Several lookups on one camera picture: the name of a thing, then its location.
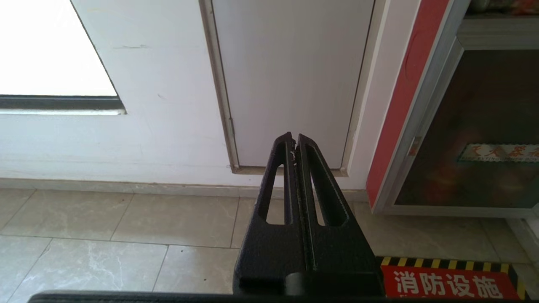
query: red sign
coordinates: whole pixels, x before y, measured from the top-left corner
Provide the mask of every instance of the red sign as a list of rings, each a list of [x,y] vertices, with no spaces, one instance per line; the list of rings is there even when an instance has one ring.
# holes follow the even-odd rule
[[[390,265],[382,272],[390,298],[520,299],[503,272]]]

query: window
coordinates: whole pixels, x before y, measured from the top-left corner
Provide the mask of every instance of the window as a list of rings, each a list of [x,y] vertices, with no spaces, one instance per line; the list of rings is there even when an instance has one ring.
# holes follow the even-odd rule
[[[0,113],[125,113],[70,0],[1,0],[0,37]]]

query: grout line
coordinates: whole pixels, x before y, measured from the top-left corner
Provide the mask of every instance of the grout line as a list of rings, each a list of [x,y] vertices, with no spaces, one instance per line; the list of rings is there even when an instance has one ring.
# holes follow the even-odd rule
[[[152,292],[155,290],[155,285],[157,285],[157,280],[159,279],[159,275],[161,274],[161,270],[163,269],[163,264],[165,264],[165,259],[167,258],[169,247],[170,245],[167,245],[167,250],[165,251],[165,255],[163,256],[163,261],[161,262],[161,266],[159,267],[159,271],[157,272],[157,277],[155,277],[154,287],[151,288]]]
[[[128,209],[129,206],[131,205],[131,202],[133,201],[133,198],[134,198],[134,197],[135,197],[135,194],[133,193],[133,194],[131,195],[131,199],[129,200],[129,203],[127,203],[126,209],[123,211],[123,214],[122,214],[122,216],[120,217],[120,220],[118,221],[118,224],[116,224],[116,227],[114,228],[114,231],[112,232],[112,235],[110,236],[109,241],[111,241],[111,240],[112,240],[112,237],[114,237],[114,234],[116,233],[116,230],[118,229],[118,226],[120,226],[120,222],[122,222],[123,217],[126,215],[127,209]]]
[[[13,293],[11,294],[11,296],[9,296],[9,298],[6,300],[6,302],[8,302],[9,300],[11,300],[11,297],[13,297],[13,295],[17,292],[17,290],[19,289],[19,287],[23,284],[24,280],[26,279],[26,277],[28,276],[28,274],[32,271],[32,269],[34,268],[34,266],[37,264],[37,261],[39,261],[39,259],[41,259],[41,257],[47,252],[49,251],[50,247],[51,247],[51,242],[52,242],[52,238],[49,240],[49,242],[47,243],[47,245],[45,246],[45,248],[43,249],[43,251],[41,252],[41,254],[39,255],[39,257],[37,257],[36,261],[32,264],[32,266],[30,267],[30,269],[26,272],[26,274],[24,275],[24,278],[20,281],[19,285],[17,285],[17,288],[15,288],[15,290],[13,291]]]
[[[20,205],[19,209],[17,209],[17,211],[13,214],[13,216],[11,216],[11,218],[9,218],[9,220],[4,224],[4,226],[2,226],[2,228],[0,228],[0,234],[2,233],[2,231],[4,230],[4,227],[6,227],[13,218],[15,218],[15,215],[17,215],[17,213],[23,208],[23,206],[28,202],[28,200],[30,200],[30,198],[36,193],[37,189],[35,189],[32,194],[30,196],[28,196],[28,199],[26,199],[26,201],[24,201],[23,204]]]
[[[203,246],[203,245],[189,245],[189,244],[171,244],[171,243],[150,243],[150,242],[134,242],[134,241],[122,241],[122,240],[99,240],[99,239],[82,239],[82,238],[62,238],[62,237],[51,237],[51,236],[23,236],[23,235],[2,235],[2,237],[25,237],[25,238],[53,238],[53,239],[62,239],[62,240],[78,240],[78,241],[97,241],[97,242],[109,242],[109,243],[134,243],[134,244],[146,244],[146,245],[173,245],[173,246],[185,246],[185,247],[204,247],[208,249],[236,249],[226,246]]]
[[[238,220],[238,210],[239,210],[239,201],[240,197],[238,197],[238,206],[236,207],[236,216],[234,217],[234,226],[232,226],[232,236],[230,237],[230,245],[229,248],[232,248],[232,240],[234,240],[234,230],[236,229],[236,221]]]
[[[499,262],[503,262],[503,261],[502,261],[502,258],[500,257],[500,254],[498,253],[498,250],[496,249],[496,246],[494,246],[494,243],[492,243],[492,239],[491,239],[490,236],[488,235],[487,229],[486,229],[485,226],[483,225],[483,220],[482,220],[481,218],[478,218],[478,220],[479,220],[479,225],[481,226],[481,230],[483,231],[483,233],[484,233],[485,236],[487,237],[487,240],[488,240],[490,246],[492,247],[492,249],[494,250],[494,253],[495,253],[496,256],[498,257]]]

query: white wall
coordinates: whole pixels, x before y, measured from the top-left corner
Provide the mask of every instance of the white wall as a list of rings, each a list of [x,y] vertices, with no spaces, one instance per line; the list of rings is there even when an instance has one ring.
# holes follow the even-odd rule
[[[0,177],[260,184],[261,176],[234,175],[228,167],[196,0],[73,0],[73,3],[128,114],[0,115]],[[398,12],[398,3],[388,2],[387,9]],[[417,5],[418,1],[403,3]],[[409,36],[413,18],[397,18],[385,26],[377,60],[384,62],[395,53],[400,59],[394,66],[377,64],[372,77],[384,71],[393,73],[391,68],[398,72],[406,43],[401,43],[402,39],[389,45],[384,41]],[[393,52],[383,53],[382,47],[389,47]],[[386,81],[384,77],[373,79]],[[386,95],[393,86],[390,79],[383,88],[385,95],[367,98],[365,110],[368,111],[369,104],[378,104],[377,116],[382,112],[384,117],[389,104]],[[358,136],[370,134],[371,140],[358,144],[366,151],[357,148],[353,151],[351,177],[338,180],[343,189],[365,188],[382,125],[381,121],[372,125],[371,122],[365,125],[362,120],[360,123]],[[282,185],[281,178],[276,180],[276,185]]]

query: hazard tape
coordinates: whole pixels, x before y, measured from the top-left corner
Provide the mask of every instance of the hazard tape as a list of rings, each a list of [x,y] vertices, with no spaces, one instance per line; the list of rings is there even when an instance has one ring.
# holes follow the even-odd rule
[[[449,259],[423,259],[404,257],[376,257],[380,266],[409,266],[422,268],[444,268],[450,270],[467,270],[481,272],[503,272],[509,276],[511,284],[515,288],[521,300],[530,300],[524,282],[516,273],[510,263],[462,261]]]

